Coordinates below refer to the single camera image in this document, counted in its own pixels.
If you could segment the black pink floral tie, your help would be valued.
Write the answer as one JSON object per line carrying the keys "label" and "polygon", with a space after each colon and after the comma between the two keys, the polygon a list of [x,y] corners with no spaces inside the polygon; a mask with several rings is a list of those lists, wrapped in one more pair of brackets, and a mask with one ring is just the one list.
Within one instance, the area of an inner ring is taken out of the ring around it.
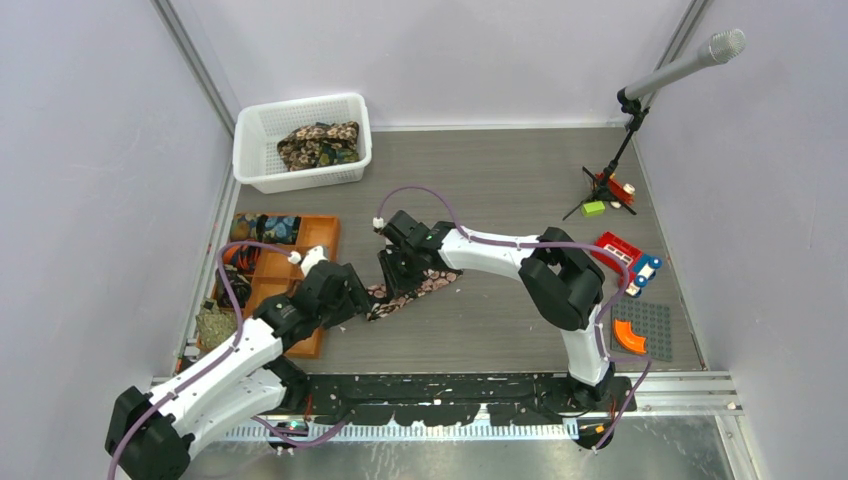
{"label": "black pink floral tie", "polygon": [[385,283],[369,286],[366,291],[369,295],[370,310],[365,314],[365,319],[372,322],[388,317],[413,301],[455,283],[463,273],[463,270],[427,269],[423,272],[422,281],[415,288],[395,296],[389,295]]}

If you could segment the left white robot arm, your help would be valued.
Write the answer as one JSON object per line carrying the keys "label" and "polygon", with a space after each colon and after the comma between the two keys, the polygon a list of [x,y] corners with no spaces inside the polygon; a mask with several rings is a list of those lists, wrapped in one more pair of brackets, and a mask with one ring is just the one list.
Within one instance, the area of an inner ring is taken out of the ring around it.
{"label": "left white robot arm", "polygon": [[292,294],[263,300],[236,331],[187,370],[143,392],[130,386],[115,399],[105,439],[107,478],[177,479],[209,443],[242,421],[277,408],[298,412],[306,374],[285,357],[319,328],[370,308],[351,264],[331,261],[322,247],[287,260],[304,277]]}

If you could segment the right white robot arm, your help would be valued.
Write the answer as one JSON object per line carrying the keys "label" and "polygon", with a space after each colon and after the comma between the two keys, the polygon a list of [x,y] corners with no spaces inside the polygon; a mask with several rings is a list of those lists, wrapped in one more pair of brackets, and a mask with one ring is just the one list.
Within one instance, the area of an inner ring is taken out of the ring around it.
{"label": "right white robot arm", "polygon": [[561,332],[574,403],[591,411],[610,398],[613,364],[596,327],[605,277],[564,231],[509,237],[452,222],[429,227],[403,210],[389,220],[374,218],[373,227],[386,241],[378,254],[386,298],[434,290],[438,281],[467,270],[518,281],[541,317]]}

